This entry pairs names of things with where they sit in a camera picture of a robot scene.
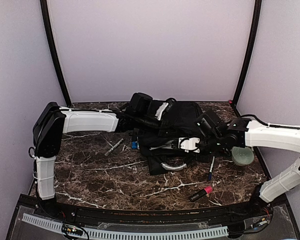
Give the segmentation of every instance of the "marker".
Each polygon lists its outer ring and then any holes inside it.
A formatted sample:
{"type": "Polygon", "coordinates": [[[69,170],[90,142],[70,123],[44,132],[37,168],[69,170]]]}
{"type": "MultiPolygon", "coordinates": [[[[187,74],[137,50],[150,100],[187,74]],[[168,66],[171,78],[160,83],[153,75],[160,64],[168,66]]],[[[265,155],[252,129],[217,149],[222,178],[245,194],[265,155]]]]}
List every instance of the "marker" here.
{"type": "Polygon", "coordinates": [[[123,138],[120,139],[120,141],[118,141],[109,151],[107,151],[104,155],[108,156],[116,147],[119,146],[120,143],[122,143],[124,141],[123,138]]]}
{"type": "Polygon", "coordinates": [[[212,178],[212,169],[214,168],[214,163],[215,163],[215,156],[212,157],[212,162],[211,162],[209,175],[208,175],[208,181],[210,181],[212,178]]]}
{"type": "Polygon", "coordinates": [[[192,195],[191,197],[189,197],[189,200],[191,202],[197,201],[198,199],[207,196],[209,193],[212,192],[212,187],[211,186],[207,186],[204,189],[198,191],[197,193],[195,193],[194,195],[192,195]]]}

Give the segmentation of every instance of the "white backdrop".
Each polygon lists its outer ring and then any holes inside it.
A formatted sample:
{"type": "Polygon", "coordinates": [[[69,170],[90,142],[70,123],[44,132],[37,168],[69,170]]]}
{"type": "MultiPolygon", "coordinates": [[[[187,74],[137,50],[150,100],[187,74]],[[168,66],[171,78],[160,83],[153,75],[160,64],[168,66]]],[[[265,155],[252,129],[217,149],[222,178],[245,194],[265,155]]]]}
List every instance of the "white backdrop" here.
{"type": "Polygon", "coordinates": [[[233,98],[254,0],[49,0],[73,102],[233,98]]]}
{"type": "MultiPolygon", "coordinates": [[[[300,0],[263,1],[237,107],[241,114],[255,114],[266,123],[300,125],[300,0]]],[[[272,176],[299,157],[271,148],[262,148],[261,153],[272,176]]],[[[287,196],[300,228],[300,187],[287,196]]]]}

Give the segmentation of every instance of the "brown marble surface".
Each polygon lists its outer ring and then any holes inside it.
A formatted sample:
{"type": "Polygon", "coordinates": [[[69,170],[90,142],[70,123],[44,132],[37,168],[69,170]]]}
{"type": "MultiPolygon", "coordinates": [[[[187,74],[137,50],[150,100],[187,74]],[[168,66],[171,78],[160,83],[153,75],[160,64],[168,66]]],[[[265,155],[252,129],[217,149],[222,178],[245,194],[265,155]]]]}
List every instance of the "brown marble surface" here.
{"type": "MultiPolygon", "coordinates": [[[[76,103],[73,107],[105,109],[122,104],[76,103]]],[[[235,117],[226,102],[199,105],[203,110],[212,108],[224,121],[235,117]]],[[[207,181],[209,168],[210,163],[192,162],[184,170],[150,176],[147,159],[131,149],[128,132],[71,132],[64,134],[55,162],[55,192],[58,202],[92,208],[185,210],[248,201],[255,186],[266,180],[256,157],[241,167],[229,156],[216,155],[212,181],[207,181]],[[105,156],[121,138],[123,143],[105,156]],[[209,185],[213,187],[209,197],[189,201],[190,195],[209,185]]]]}

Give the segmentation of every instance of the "perforated strip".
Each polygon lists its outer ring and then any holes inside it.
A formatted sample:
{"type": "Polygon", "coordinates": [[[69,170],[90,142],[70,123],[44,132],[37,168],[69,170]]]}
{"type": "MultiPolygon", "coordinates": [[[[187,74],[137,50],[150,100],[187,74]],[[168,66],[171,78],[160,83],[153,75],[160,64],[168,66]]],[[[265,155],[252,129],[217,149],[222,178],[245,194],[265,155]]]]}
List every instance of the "perforated strip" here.
{"type": "MultiPolygon", "coordinates": [[[[61,222],[44,219],[26,213],[23,214],[22,221],[51,232],[58,234],[62,233],[61,222]]],[[[85,227],[84,229],[88,232],[91,240],[204,240],[228,236],[228,227],[226,226],[195,231],[159,233],[105,231],[88,227],[85,227]]],[[[81,236],[81,238],[87,239],[86,234],[81,236]]]]}

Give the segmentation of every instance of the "blue pen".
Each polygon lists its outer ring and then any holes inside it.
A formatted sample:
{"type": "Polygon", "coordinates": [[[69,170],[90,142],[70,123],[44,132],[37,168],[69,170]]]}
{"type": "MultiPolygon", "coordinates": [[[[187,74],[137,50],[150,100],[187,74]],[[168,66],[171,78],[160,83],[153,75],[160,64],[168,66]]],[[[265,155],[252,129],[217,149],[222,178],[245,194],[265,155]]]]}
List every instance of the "blue pen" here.
{"type": "Polygon", "coordinates": [[[210,181],[212,178],[212,169],[214,168],[214,163],[215,163],[215,156],[212,157],[212,162],[211,162],[209,175],[208,175],[208,181],[210,181]]]}

